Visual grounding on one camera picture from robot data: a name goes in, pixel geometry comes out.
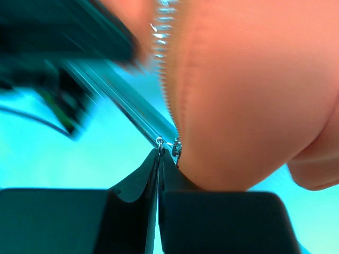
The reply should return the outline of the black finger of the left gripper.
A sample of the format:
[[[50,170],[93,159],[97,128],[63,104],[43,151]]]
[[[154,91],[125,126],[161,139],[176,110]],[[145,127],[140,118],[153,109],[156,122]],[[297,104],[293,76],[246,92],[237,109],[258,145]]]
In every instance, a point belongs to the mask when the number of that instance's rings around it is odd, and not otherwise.
[[[1,64],[107,59],[130,63],[136,39],[99,1],[1,1]]]

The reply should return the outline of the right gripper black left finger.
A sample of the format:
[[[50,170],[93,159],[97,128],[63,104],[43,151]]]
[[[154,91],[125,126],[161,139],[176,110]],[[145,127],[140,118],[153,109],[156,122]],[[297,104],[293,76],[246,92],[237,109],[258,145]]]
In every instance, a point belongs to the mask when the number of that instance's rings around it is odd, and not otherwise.
[[[2,189],[1,253],[152,253],[158,164],[109,189]]]

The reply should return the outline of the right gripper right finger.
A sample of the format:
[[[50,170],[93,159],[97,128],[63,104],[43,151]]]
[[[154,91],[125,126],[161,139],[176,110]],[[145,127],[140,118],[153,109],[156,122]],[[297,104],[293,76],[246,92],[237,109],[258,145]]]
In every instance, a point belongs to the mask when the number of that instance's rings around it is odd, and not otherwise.
[[[207,192],[164,151],[158,219],[165,253],[299,253],[289,216],[270,192]]]

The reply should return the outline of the orange zip jacket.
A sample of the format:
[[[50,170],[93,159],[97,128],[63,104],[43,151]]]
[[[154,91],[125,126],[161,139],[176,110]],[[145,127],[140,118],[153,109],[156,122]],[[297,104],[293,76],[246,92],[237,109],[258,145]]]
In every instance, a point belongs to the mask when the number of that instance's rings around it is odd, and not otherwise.
[[[179,170],[245,191],[284,164],[338,184],[338,1],[176,1],[160,61]]]

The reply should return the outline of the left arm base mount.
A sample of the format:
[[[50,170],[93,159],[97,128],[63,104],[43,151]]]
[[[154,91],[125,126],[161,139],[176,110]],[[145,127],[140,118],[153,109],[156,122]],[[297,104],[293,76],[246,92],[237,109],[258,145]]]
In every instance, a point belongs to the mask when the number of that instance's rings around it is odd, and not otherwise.
[[[85,116],[94,103],[94,94],[77,81],[63,66],[44,61],[37,65],[1,66],[1,94],[18,88],[34,90],[52,111],[62,128],[38,116],[1,106],[1,111],[44,124],[76,140],[84,128]]]

